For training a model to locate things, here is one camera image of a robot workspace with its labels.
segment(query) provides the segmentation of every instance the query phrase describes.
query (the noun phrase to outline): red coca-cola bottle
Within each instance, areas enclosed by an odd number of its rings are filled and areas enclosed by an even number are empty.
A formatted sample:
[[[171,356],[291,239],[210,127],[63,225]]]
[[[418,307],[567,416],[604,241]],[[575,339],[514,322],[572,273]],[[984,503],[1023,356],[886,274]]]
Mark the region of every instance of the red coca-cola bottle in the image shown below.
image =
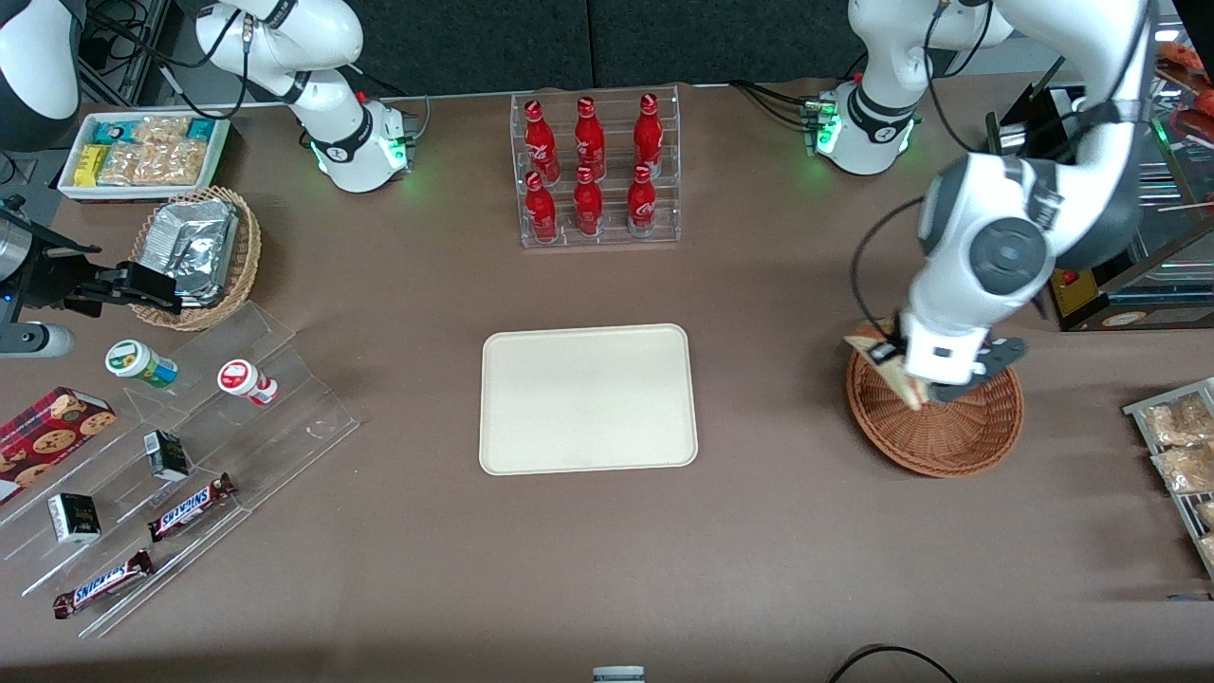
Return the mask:
[[[658,193],[649,181],[649,166],[637,164],[632,175],[632,186],[628,188],[628,230],[632,237],[653,234],[653,207]]]
[[[556,136],[552,127],[544,120],[544,107],[532,99],[523,104],[527,116],[527,153],[532,158],[532,167],[539,171],[544,184],[552,184],[561,178],[561,161],[556,160]]]
[[[607,136],[590,97],[578,98],[578,126],[573,129],[573,138],[578,142],[578,163],[590,166],[595,180],[602,180],[607,175]]]
[[[641,118],[632,129],[636,163],[649,166],[649,177],[662,175],[662,119],[658,118],[658,97],[652,92],[641,96]]]
[[[603,192],[595,182],[595,171],[586,164],[578,166],[578,187],[573,190],[573,205],[578,211],[578,229],[594,237],[602,229]]]
[[[544,178],[539,171],[527,172],[527,220],[531,222],[535,239],[543,243],[556,240],[556,201],[552,193],[544,188]]]

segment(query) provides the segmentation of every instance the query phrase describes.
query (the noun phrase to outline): acrylic display stand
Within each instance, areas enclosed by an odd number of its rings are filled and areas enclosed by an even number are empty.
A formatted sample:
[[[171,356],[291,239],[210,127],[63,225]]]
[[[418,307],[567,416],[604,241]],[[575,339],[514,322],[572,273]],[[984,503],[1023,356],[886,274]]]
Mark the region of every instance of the acrylic display stand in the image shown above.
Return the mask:
[[[293,335],[249,302],[169,355],[180,375],[168,389],[131,382],[126,392],[130,405],[115,406],[120,422],[98,437],[108,440],[100,448],[87,444],[55,468],[64,471],[62,477],[36,495],[27,493],[28,499],[0,508],[0,573],[8,590],[45,603],[50,620],[56,596],[74,591],[147,548],[155,574],[123,587],[117,596],[100,598],[64,622],[64,628],[81,638],[104,636],[353,432],[358,423],[341,400],[312,376],[288,345]],[[233,359],[253,363],[278,382],[273,404],[259,408],[220,392],[215,376]],[[115,428],[119,431],[110,437]],[[181,439],[192,465],[188,479],[170,483],[152,477],[143,436],[153,429]],[[229,476],[238,493],[203,513],[185,531],[153,545],[147,523],[222,473]],[[61,493],[93,499],[101,540],[80,546],[56,542],[46,499]]]
[[[1164,451],[1164,448],[1159,446],[1156,442],[1155,436],[1147,428],[1146,421],[1144,420],[1145,411],[1152,406],[1158,406],[1161,404],[1172,404],[1185,399],[1190,395],[1201,397],[1202,402],[1206,404],[1206,409],[1214,415],[1214,379],[1206,380],[1203,382],[1197,382],[1187,387],[1181,387],[1168,392],[1167,394],[1159,394],[1152,399],[1145,402],[1139,402],[1138,404],[1125,406],[1122,412],[1134,419],[1134,425],[1138,426],[1139,433],[1142,434],[1142,439],[1146,442],[1147,449],[1151,450],[1151,462],[1158,468],[1159,455]],[[1207,501],[1214,500],[1214,493],[1206,494],[1173,494],[1169,493],[1172,501],[1176,503],[1176,510],[1180,512],[1180,519],[1185,524],[1185,529],[1189,531],[1189,537],[1192,539],[1196,546],[1197,540],[1214,533],[1202,523],[1202,519],[1197,516],[1197,506]],[[1210,563],[1209,558],[1204,553],[1197,553],[1202,564],[1206,567],[1206,574],[1214,577],[1214,564]]]
[[[634,237],[628,230],[628,188],[632,184],[635,146],[632,129],[641,115],[641,95],[652,92],[658,97],[658,116],[662,119],[662,173],[653,178],[658,201],[653,210],[653,233],[645,238]],[[578,97],[595,98],[599,121],[607,136],[607,175],[599,181],[603,193],[602,229],[596,237],[588,237],[578,229],[573,207],[573,189],[578,186],[578,150],[573,129],[578,125]],[[527,153],[527,118],[523,104],[535,99],[544,107],[544,119],[556,136],[556,156],[561,161],[561,178],[548,189],[556,200],[557,237],[552,243],[535,239],[527,220],[527,172],[533,170]],[[515,190],[518,195],[518,226],[523,246],[597,246],[639,245],[658,241],[677,241],[682,235],[679,212],[679,190],[682,186],[681,119],[679,115],[677,87],[625,87],[582,92],[533,92],[514,95],[510,99],[511,149],[515,155]]]

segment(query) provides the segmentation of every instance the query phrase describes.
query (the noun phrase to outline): tabletop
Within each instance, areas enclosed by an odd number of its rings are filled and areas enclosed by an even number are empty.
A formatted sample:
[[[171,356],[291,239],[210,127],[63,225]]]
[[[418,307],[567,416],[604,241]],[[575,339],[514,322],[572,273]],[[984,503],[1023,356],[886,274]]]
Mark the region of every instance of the tabletop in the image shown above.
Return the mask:
[[[1027,82],[938,91],[980,140]],[[436,101],[416,171],[364,195],[317,171],[288,109],[238,115],[216,182],[262,226],[253,298],[363,427],[100,641],[5,590],[0,567],[0,681],[573,682],[612,664],[653,683],[817,681],[870,643],[961,681],[1214,670],[1209,605],[1164,599],[1209,584],[1119,410],[1209,376],[1208,332],[1062,334],[1021,311],[997,328],[1031,349],[1015,451],[971,479],[902,471],[846,408],[847,262],[959,149],[923,107],[892,169],[849,176],[732,89],[680,92],[683,239],[602,252],[521,247],[507,96]],[[149,210],[64,201],[55,228],[113,262]],[[913,222],[866,255],[878,309],[921,266]],[[78,348],[0,365],[0,415],[56,386],[120,397],[102,368],[115,340],[171,353],[189,337],[117,307],[39,318]],[[481,471],[488,336],[639,323],[687,330],[691,466]],[[935,679],[883,658],[853,679]]]

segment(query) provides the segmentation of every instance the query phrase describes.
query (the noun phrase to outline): wicker basket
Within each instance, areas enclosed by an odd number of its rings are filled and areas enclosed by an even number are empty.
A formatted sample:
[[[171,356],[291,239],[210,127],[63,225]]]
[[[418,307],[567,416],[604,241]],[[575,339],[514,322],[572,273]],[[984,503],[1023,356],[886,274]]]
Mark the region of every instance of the wicker basket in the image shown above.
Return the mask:
[[[951,404],[917,412],[852,354],[847,403],[878,450],[927,477],[955,479],[994,467],[1016,445],[1025,425],[1025,397],[1010,369]]]
[[[232,260],[228,264],[227,281],[223,283],[223,297],[209,308],[183,308],[181,314],[172,314],[152,306],[131,306],[135,314],[143,321],[158,326],[170,326],[178,331],[198,331],[219,324],[249,298],[253,280],[257,277],[257,258],[261,256],[261,228],[257,226],[257,216],[253,215],[249,204],[239,194],[223,187],[208,187],[200,192],[175,197],[169,203],[202,201],[204,199],[226,199],[240,210],[240,224],[237,227],[236,244],[232,245]],[[143,229],[135,239],[135,249],[131,250],[132,261],[138,260],[140,254],[143,252],[143,241],[147,239],[151,227],[152,216],[148,216]]]

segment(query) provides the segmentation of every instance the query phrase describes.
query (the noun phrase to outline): aluminum foil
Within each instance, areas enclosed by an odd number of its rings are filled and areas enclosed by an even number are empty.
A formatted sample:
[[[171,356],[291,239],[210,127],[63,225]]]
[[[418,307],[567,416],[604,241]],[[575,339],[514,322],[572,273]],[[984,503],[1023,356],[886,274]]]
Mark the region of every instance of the aluminum foil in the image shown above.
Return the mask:
[[[183,307],[223,297],[240,211],[223,199],[169,204],[157,210],[138,261],[172,277]]]

